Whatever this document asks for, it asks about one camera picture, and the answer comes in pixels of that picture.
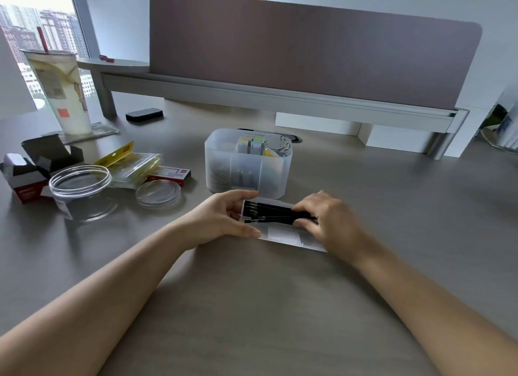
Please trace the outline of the person's right hand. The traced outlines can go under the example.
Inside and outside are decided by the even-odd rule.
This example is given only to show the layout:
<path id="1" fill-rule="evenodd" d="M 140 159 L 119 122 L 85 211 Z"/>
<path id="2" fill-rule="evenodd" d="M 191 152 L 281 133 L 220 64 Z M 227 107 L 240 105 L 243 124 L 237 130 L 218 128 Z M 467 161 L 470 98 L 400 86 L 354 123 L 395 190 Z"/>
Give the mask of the person's right hand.
<path id="1" fill-rule="evenodd" d="M 366 233 L 349 207 L 323 190 L 305 197 L 292 209 L 316 217 L 321 230 L 308 232 L 327 252 L 355 268 L 379 250 L 379 243 Z"/>

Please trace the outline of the white cardboard clip box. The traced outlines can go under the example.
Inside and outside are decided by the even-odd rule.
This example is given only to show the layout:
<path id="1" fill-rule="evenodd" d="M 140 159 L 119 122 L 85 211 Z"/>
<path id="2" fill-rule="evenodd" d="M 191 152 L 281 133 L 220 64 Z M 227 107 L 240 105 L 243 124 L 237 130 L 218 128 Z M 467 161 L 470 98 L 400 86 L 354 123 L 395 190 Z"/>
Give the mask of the white cardboard clip box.
<path id="1" fill-rule="evenodd" d="M 282 202 L 280 200 L 268 199 L 257 197 L 255 199 L 246 200 L 258 203 L 266 203 L 284 207 L 290 207 L 292 209 L 293 205 Z M 309 232 L 304 229 L 300 229 L 294 227 L 293 225 L 287 225 L 282 223 L 248 223 L 249 225 L 257 228 L 261 232 L 260 239 L 277 242 L 281 244 L 296 246 L 299 248 L 307 248 L 312 250 L 318 250 L 321 252 L 326 252 L 324 246 Z"/>

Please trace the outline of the row of black binder clips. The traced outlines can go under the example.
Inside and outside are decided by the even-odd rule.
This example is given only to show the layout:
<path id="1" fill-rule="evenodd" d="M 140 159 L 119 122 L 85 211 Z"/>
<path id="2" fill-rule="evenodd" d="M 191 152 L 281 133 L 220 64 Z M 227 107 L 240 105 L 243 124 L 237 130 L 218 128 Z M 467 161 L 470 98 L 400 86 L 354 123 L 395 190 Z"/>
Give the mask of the row of black binder clips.
<path id="1" fill-rule="evenodd" d="M 309 219 L 317 222 L 318 219 L 306 211 L 294 211 L 290 207 L 258 203 L 243 202 L 241 213 L 245 223 L 282 223 L 293 225 L 298 219 Z"/>

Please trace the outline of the person's left forearm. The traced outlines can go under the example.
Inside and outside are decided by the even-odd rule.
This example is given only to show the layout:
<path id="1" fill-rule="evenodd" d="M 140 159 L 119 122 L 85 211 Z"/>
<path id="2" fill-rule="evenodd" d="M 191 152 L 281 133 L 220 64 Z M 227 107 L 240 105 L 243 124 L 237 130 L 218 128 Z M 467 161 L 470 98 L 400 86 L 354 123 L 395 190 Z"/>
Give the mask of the person's left forearm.
<path id="1" fill-rule="evenodd" d="M 0 337 L 0 376 L 95 376 L 192 234 L 176 220 L 17 324 Z"/>

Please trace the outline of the translucent plastic organizer box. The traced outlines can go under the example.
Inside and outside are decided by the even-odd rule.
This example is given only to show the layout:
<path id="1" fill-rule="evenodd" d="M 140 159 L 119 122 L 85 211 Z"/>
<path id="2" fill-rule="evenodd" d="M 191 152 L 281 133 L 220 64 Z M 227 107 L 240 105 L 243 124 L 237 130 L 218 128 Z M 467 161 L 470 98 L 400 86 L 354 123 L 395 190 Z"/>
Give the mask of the translucent plastic organizer box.
<path id="1" fill-rule="evenodd" d="M 284 196 L 293 155 L 284 158 L 240 154 L 236 152 L 239 137 L 261 133 L 238 129 L 217 129 L 205 141 L 206 185 L 212 193 L 232 189 L 256 190 L 260 197 L 279 199 Z M 266 142 L 280 146 L 280 136 L 263 133 Z"/>

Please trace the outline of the silver binder clips bunch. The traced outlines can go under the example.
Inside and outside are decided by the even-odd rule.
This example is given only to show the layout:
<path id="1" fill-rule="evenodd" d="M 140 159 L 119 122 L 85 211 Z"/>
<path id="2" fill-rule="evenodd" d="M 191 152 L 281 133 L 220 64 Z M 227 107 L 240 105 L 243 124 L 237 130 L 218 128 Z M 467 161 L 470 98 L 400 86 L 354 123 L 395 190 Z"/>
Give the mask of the silver binder clips bunch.
<path id="1" fill-rule="evenodd" d="M 280 136 L 280 146 L 270 146 L 266 141 L 262 144 L 262 155 L 272 158 L 287 157 L 292 155 L 292 146 L 285 135 Z"/>

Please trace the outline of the pastel sticky note pads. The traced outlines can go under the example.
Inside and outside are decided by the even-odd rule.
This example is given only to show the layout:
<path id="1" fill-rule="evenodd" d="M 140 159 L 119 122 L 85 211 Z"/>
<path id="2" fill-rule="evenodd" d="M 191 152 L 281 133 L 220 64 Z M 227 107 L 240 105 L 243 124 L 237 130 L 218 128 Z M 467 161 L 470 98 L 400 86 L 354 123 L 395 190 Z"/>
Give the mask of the pastel sticky note pads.
<path id="1" fill-rule="evenodd" d="M 236 152 L 249 155 L 264 155 L 265 136 L 262 134 L 245 134 L 238 138 Z"/>

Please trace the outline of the red and white staple box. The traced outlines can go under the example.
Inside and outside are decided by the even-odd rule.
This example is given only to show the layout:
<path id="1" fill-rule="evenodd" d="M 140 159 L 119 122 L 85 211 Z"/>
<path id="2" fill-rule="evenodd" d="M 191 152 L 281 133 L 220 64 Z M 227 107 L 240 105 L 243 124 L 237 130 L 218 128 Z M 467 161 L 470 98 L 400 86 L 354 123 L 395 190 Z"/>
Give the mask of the red and white staple box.
<path id="1" fill-rule="evenodd" d="M 147 176 L 145 182 L 165 180 L 175 182 L 180 187 L 183 187 L 186 179 L 189 177 L 191 177 L 190 169 L 159 165 L 149 176 Z"/>

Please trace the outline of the clear plastic jar lid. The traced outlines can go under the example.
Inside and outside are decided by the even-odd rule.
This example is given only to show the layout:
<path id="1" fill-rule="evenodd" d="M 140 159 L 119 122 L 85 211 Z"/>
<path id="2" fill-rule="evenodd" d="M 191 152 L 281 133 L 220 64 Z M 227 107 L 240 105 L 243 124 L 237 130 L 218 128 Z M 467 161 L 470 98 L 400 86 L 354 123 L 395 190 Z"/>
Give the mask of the clear plastic jar lid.
<path id="1" fill-rule="evenodd" d="M 165 209 L 180 201 L 181 187 L 168 180 L 153 180 L 142 184 L 135 192 L 137 203 L 145 209 Z"/>

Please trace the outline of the yellow-topped clear plastic packet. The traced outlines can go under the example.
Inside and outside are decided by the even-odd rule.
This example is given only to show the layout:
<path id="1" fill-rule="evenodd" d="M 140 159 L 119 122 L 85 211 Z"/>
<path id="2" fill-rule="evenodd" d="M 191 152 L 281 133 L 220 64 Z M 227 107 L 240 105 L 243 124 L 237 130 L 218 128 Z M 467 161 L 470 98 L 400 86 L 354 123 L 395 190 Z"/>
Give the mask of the yellow-topped clear plastic packet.
<path id="1" fill-rule="evenodd" d="M 134 141 L 130 141 L 94 163 L 108 169 L 110 187 L 136 190 L 162 162 L 162 154 L 137 153 L 133 146 Z"/>

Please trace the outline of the clear plastic jar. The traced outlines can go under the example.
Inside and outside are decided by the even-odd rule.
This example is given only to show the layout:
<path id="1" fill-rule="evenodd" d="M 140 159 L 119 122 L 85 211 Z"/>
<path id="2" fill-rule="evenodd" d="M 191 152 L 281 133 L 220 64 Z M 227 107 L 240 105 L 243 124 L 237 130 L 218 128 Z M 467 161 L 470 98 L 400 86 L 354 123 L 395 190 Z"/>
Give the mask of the clear plastic jar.
<path id="1" fill-rule="evenodd" d="M 111 194 L 113 176 L 100 165 L 79 165 L 50 178 L 49 191 L 69 221 L 91 222 L 111 214 L 118 206 Z"/>

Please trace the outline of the clear plastic wrapper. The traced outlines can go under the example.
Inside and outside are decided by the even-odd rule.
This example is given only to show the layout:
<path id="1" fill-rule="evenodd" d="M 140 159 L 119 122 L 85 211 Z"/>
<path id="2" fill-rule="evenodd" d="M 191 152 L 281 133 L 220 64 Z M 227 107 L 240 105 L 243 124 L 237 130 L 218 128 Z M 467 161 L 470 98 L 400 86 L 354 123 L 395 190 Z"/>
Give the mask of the clear plastic wrapper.
<path id="1" fill-rule="evenodd" d="M 112 136 L 119 133 L 119 129 L 109 124 L 96 122 L 92 124 L 92 132 L 89 134 L 70 135 L 64 133 L 64 131 L 53 131 L 43 134 L 41 137 L 58 136 L 64 145 L 70 145 L 74 143 L 80 143 L 89 140 L 95 140 L 102 137 Z"/>

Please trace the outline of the clear bag with papers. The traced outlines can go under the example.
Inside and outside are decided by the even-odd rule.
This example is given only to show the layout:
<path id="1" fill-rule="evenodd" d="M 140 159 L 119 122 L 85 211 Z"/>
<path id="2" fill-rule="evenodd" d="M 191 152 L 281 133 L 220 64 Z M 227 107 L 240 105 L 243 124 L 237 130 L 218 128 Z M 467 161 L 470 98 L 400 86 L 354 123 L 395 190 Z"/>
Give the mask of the clear bag with papers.
<path id="1" fill-rule="evenodd" d="M 518 101 L 506 110 L 497 104 L 477 136 L 491 147 L 518 155 Z"/>

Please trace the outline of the plastic drink cup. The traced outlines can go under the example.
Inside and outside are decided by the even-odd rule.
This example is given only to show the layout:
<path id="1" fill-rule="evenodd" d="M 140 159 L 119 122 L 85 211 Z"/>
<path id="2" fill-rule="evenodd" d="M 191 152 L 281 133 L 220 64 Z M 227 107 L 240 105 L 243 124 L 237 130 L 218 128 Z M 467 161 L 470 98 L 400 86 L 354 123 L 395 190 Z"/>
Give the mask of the plastic drink cup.
<path id="1" fill-rule="evenodd" d="M 60 50 L 21 51 L 66 135 L 93 132 L 74 53 Z"/>

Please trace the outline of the grey metal desk rail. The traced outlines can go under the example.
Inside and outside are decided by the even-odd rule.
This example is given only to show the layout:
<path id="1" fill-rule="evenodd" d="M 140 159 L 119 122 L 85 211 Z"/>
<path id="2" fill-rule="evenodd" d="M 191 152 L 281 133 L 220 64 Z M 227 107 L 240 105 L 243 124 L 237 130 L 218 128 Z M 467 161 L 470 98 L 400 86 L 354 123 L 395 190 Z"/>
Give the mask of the grey metal desk rail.
<path id="1" fill-rule="evenodd" d="M 426 154 L 441 159 L 468 117 L 467 109 L 441 110 L 405 104 L 333 97 L 209 80 L 154 74 L 141 61 L 81 58 L 90 71 L 105 118 L 118 116 L 112 92 L 185 102 L 278 111 L 310 117 L 388 126 L 435 134 Z"/>

